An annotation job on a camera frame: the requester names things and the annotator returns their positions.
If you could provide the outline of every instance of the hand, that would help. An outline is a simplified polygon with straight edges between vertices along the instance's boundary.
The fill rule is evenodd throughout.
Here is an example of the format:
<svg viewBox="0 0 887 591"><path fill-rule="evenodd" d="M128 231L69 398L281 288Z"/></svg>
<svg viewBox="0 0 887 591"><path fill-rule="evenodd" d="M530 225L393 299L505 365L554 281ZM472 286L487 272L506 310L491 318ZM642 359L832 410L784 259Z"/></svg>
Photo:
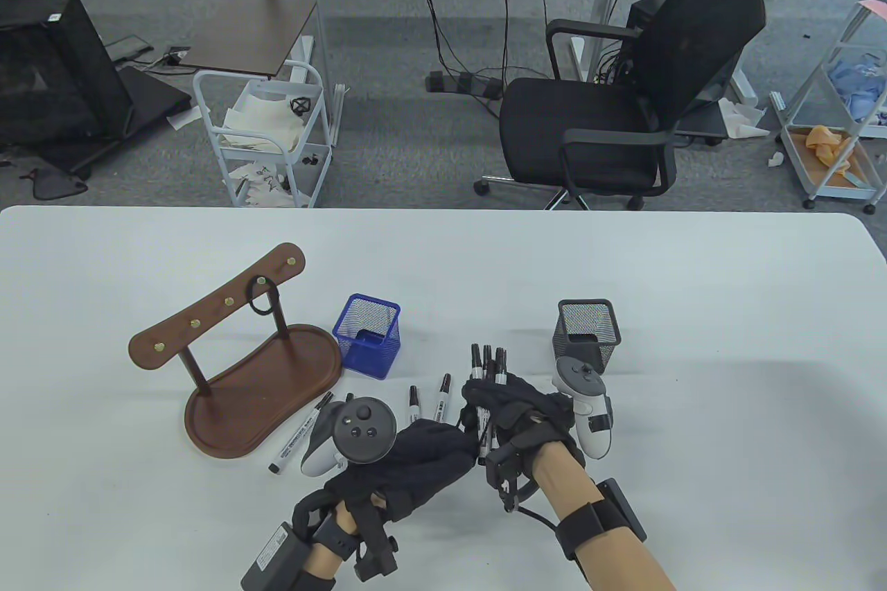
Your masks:
<svg viewBox="0 0 887 591"><path fill-rule="evenodd" d="M514 442L523 474L532 479L533 460L539 448L549 441L562 441L570 454L585 466L576 441L570 436L573 426L573 402L561 392L545 395L520 376L507 373L504 385L485 379L469 379L462 386L462 397L468 402L460 414L467 434L477 438L477 410L490 412L498 445Z"/></svg>
<svg viewBox="0 0 887 591"><path fill-rule="evenodd" d="M458 427L417 420L397 434L393 448L372 464L349 464L324 485L339 500L384 500L383 521L397 522L459 480L477 456L477 436Z"/></svg>

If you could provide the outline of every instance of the blue cloth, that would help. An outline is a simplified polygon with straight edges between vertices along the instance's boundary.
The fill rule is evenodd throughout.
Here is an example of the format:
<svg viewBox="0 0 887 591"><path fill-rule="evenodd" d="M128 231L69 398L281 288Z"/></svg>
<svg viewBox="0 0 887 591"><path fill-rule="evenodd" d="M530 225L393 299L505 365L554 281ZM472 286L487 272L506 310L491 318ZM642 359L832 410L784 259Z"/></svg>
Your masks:
<svg viewBox="0 0 887 591"><path fill-rule="evenodd" d="M853 63L838 60L829 78L856 122L864 120L874 109L887 85L881 63L870 53Z"/></svg>

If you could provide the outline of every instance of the computer tower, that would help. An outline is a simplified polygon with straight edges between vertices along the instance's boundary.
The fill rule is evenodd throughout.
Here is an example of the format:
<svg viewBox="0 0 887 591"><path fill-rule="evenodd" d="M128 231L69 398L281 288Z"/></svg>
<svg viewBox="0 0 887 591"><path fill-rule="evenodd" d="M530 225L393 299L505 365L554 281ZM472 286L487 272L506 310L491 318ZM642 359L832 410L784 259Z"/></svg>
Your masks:
<svg viewBox="0 0 887 591"><path fill-rule="evenodd" d="M80 0L0 0L0 143L122 139L133 109Z"/></svg>

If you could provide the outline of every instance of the wooden hook stand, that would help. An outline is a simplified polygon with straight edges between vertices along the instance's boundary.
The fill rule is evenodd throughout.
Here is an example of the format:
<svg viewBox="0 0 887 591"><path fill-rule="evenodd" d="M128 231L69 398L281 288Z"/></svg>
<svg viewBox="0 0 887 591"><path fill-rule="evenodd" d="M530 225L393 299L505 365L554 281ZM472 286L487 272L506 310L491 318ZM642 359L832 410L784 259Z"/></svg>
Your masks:
<svg viewBox="0 0 887 591"><path fill-rule="evenodd" d="M278 286L304 269L301 249L286 242L221 289L130 339L130 357L142 369L158 369L180 357L197 386L186 404L184 425L207 455L246 455L342 375L342 356L332 335L315 326L286 325ZM259 310L254 300L265 293L270 308ZM190 344L246 305L272 315L275 334L207 380Z"/></svg>

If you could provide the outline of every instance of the sticker label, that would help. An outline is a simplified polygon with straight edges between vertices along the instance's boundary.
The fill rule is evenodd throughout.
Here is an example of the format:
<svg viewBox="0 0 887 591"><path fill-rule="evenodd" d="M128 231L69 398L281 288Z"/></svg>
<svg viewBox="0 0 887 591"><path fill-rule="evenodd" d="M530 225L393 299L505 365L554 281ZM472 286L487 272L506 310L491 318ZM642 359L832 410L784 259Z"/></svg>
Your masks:
<svg viewBox="0 0 887 591"><path fill-rule="evenodd" d="M256 559L256 565L259 566L260 571L265 572L265 568L268 567L268 563L274 558L284 540L286 540L286 531L283 527L279 527Z"/></svg>

